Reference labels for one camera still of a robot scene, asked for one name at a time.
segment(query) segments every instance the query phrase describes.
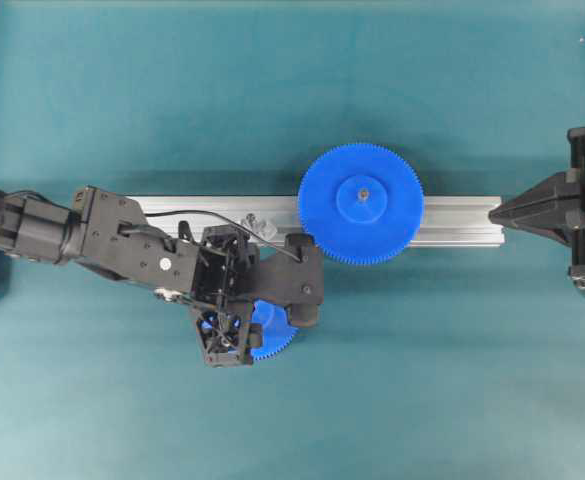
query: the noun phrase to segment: teal mat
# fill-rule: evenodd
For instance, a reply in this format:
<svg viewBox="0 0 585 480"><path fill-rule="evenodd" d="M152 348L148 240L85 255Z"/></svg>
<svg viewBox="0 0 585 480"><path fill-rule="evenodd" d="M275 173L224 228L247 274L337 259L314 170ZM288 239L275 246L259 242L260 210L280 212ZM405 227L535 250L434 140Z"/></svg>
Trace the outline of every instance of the teal mat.
<svg viewBox="0 0 585 480"><path fill-rule="evenodd" d="M585 0L0 2L0 188L294 194L334 145L514 195L585 125ZM0 264L0 479L585 478L567 249L326 263L317 328L203 366L187 312Z"/></svg>

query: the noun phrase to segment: black cable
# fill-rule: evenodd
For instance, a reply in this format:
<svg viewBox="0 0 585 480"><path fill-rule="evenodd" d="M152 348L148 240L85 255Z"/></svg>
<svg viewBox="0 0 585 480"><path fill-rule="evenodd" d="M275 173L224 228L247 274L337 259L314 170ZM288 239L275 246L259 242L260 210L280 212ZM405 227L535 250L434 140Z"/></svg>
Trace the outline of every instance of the black cable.
<svg viewBox="0 0 585 480"><path fill-rule="evenodd" d="M33 190L17 190L16 192L7 193L5 195L5 199L8 198L15 198L15 197L34 197L37 200L41 200L42 202L52 203L47 198L45 198L40 193L37 193Z"/></svg>
<svg viewBox="0 0 585 480"><path fill-rule="evenodd" d="M208 210L170 210L168 212L156 212L156 213L146 213L145 214L145 216L148 217L148 218L151 218L151 217L168 217L168 216L172 216L172 215L207 215L209 217L216 217L219 220L223 220L224 222L227 222L230 225L238 228L242 232L247 233L248 235L256 238L259 242L263 243L264 245L267 245L268 247L271 247L271 248L275 249L277 252L283 253L284 255L287 255L288 257L293 258L297 262L301 263L301 259L299 257L297 257L296 255L294 255L292 252L286 250L285 248L281 248L281 247L273 244L272 242L268 242L263 237L260 237L256 233L252 232L250 229L245 228L240 223L237 223L237 222L235 222L233 220L230 220L227 217L224 217L220 213L210 212Z"/></svg>
<svg viewBox="0 0 585 480"><path fill-rule="evenodd" d="M150 235L163 241L163 245L168 252L175 253L175 242L176 239L165 233L163 230L152 225L131 225L124 226L119 229L119 233L123 235L132 235L136 233L142 233L144 235Z"/></svg>

